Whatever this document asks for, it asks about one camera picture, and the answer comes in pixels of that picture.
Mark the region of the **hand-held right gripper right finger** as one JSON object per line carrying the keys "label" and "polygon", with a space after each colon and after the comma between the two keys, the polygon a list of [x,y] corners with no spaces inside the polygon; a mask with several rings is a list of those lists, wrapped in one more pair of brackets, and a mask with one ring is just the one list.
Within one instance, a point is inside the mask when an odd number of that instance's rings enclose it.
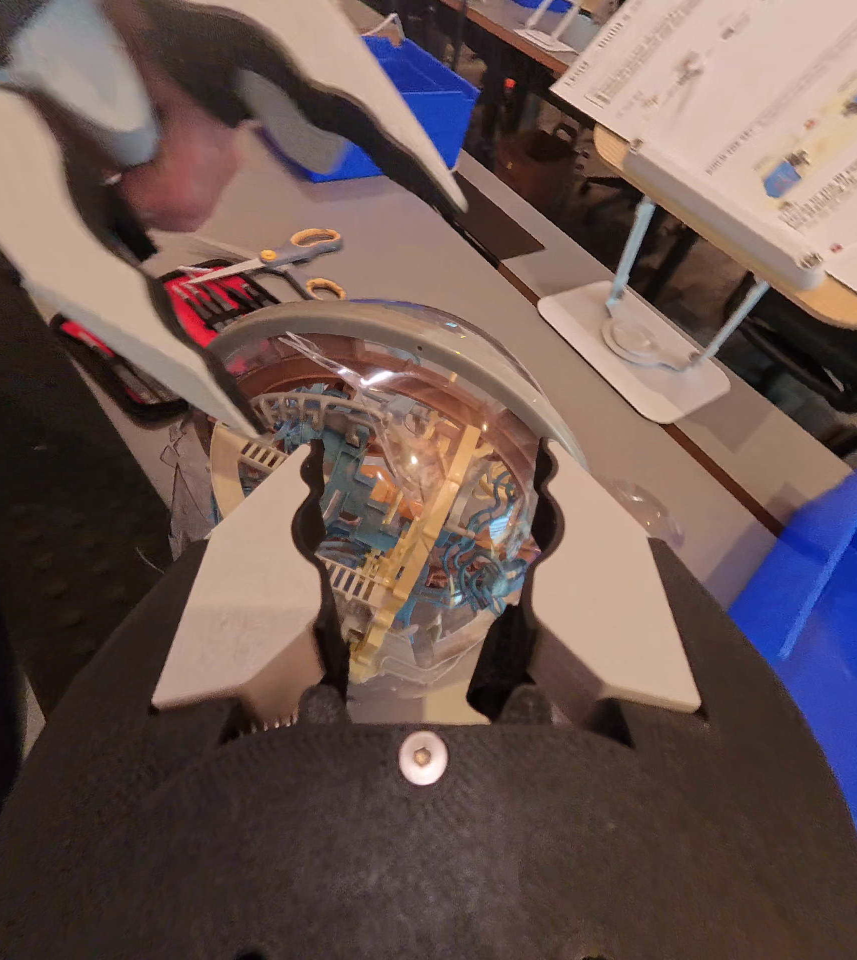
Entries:
{"label": "hand-held right gripper right finger", "polygon": [[701,697],[653,553],[627,510],[543,438],[531,535],[538,555],[483,641],[467,701],[491,721],[534,686],[575,726],[615,704],[696,714]]}

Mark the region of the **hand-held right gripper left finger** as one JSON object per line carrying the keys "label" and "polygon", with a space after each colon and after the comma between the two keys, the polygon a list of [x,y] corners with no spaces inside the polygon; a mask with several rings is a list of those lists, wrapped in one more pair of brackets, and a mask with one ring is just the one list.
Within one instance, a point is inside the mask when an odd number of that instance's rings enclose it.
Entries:
{"label": "hand-held right gripper left finger", "polygon": [[320,440],[299,447],[205,541],[151,705],[235,699],[260,724],[296,716],[327,683],[344,699],[349,648],[330,575]]}

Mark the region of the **clear plastic stand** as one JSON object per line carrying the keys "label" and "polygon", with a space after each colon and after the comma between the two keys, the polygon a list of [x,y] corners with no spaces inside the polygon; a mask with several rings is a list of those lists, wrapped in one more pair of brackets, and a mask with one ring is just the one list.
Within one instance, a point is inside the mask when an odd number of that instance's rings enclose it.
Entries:
{"label": "clear plastic stand", "polygon": [[628,364],[645,369],[675,369],[663,354],[662,344],[635,319],[605,319],[601,337],[610,352]]}

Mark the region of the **clear plastic shell piece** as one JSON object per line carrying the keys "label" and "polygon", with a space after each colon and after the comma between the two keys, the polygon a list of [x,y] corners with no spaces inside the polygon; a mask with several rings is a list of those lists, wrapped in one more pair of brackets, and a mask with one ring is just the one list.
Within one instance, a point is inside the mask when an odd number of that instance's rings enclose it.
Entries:
{"label": "clear plastic shell piece", "polygon": [[597,476],[596,480],[651,539],[666,543],[675,552],[684,546],[685,533],[682,527],[654,494],[625,479]]}
{"label": "clear plastic shell piece", "polygon": [[178,559],[185,550],[206,540],[219,521],[214,507],[209,455],[190,414],[168,427],[160,462],[173,472],[169,504],[169,545]]}

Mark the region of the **clear maze ball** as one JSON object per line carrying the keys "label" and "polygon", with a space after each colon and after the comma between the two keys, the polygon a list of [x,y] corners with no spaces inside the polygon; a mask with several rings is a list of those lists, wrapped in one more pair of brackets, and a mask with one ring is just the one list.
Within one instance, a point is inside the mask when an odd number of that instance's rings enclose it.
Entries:
{"label": "clear maze ball", "polygon": [[526,368],[445,311],[363,300],[288,303],[209,345],[262,424],[258,439],[196,416],[220,522],[291,454],[323,447],[326,568],[358,716],[416,716],[467,683],[521,598],[543,439],[584,464]]}

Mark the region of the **white card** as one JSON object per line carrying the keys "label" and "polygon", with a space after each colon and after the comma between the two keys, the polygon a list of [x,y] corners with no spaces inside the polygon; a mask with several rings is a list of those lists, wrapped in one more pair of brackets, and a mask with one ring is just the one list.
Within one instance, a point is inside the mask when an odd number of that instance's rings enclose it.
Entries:
{"label": "white card", "polygon": [[[592,282],[544,296],[537,307],[542,319],[653,423],[674,424],[729,393],[731,383],[721,364],[704,358],[700,347],[632,290],[626,289],[615,305],[609,305],[611,291],[610,281]],[[603,323],[610,317],[644,325],[675,369],[634,366],[615,355],[602,337]]]}

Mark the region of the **blue plastic bin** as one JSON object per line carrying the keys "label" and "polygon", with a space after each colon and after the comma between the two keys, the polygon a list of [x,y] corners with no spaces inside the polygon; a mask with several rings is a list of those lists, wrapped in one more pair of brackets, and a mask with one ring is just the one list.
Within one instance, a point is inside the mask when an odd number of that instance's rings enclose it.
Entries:
{"label": "blue plastic bin", "polygon": [[857,470],[796,510],[729,614],[804,715],[857,831]]}

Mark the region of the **white instruction board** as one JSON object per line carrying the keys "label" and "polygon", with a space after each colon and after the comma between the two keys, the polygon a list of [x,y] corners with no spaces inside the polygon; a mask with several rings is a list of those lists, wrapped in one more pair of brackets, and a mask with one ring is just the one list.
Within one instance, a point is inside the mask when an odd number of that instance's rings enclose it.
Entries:
{"label": "white instruction board", "polygon": [[552,92],[772,279],[857,294],[857,2],[626,2]]}

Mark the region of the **person's left hand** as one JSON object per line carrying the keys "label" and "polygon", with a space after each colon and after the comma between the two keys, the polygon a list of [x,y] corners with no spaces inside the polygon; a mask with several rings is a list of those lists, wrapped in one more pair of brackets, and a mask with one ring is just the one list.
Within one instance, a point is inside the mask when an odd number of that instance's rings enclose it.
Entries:
{"label": "person's left hand", "polygon": [[158,149],[121,175],[119,189],[145,227],[190,233],[211,217],[238,172],[238,132],[167,76],[147,72],[144,81],[158,115]]}

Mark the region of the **black zip case red lining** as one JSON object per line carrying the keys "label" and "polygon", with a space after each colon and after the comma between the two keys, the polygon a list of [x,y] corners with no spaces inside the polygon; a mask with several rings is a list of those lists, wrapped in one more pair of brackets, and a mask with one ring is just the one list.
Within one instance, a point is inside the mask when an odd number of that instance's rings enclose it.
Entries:
{"label": "black zip case red lining", "polygon": [[[182,329],[201,346],[235,322],[280,302],[245,273],[193,283],[227,265],[226,260],[214,259],[179,267],[160,278]],[[181,396],[77,321],[59,314],[48,325],[67,354],[132,423],[164,426],[189,413],[190,405]]]}

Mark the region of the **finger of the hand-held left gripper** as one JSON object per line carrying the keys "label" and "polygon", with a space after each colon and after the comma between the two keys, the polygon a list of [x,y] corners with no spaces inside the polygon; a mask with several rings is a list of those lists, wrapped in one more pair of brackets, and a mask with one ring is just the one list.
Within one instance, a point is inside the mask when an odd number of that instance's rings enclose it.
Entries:
{"label": "finger of the hand-held left gripper", "polygon": [[0,257],[32,295],[166,388],[247,437],[264,426],[218,357],[111,229],[106,191],[35,103],[0,88]]}
{"label": "finger of the hand-held left gripper", "polygon": [[232,90],[279,150],[327,175],[350,146],[449,216],[467,210],[450,165],[338,2],[197,2],[220,18]]}

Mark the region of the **grey and yellow scissors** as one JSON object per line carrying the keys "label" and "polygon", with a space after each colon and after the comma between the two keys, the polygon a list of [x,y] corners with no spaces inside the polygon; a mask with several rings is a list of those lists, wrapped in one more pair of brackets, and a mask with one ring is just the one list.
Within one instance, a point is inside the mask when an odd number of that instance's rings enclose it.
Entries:
{"label": "grey and yellow scissors", "polygon": [[253,258],[220,269],[203,270],[183,283],[189,287],[213,286],[234,278],[267,275],[284,280],[305,301],[345,301],[348,294],[334,280],[314,273],[317,261],[342,250],[339,232],[326,227],[297,231],[289,239],[259,251]]}

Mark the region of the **blue bin with white tag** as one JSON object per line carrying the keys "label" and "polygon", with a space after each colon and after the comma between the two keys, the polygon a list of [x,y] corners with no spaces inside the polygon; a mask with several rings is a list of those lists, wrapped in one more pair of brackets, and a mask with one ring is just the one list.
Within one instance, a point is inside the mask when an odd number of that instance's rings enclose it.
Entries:
{"label": "blue bin with white tag", "polygon": [[[410,39],[398,45],[376,35],[363,41],[421,124],[450,171],[458,168],[472,112],[480,92]],[[349,144],[339,164],[327,173],[316,173],[287,158],[263,128],[257,136],[290,170],[314,184],[345,182],[381,176],[383,171],[360,147]]]}

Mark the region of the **black dimpled foam pad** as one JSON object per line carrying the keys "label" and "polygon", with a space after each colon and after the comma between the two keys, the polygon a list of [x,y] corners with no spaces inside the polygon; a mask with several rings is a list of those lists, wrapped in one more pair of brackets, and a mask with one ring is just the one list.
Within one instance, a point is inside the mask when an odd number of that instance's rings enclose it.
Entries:
{"label": "black dimpled foam pad", "polygon": [[162,498],[0,275],[0,605],[44,715],[172,563]]}

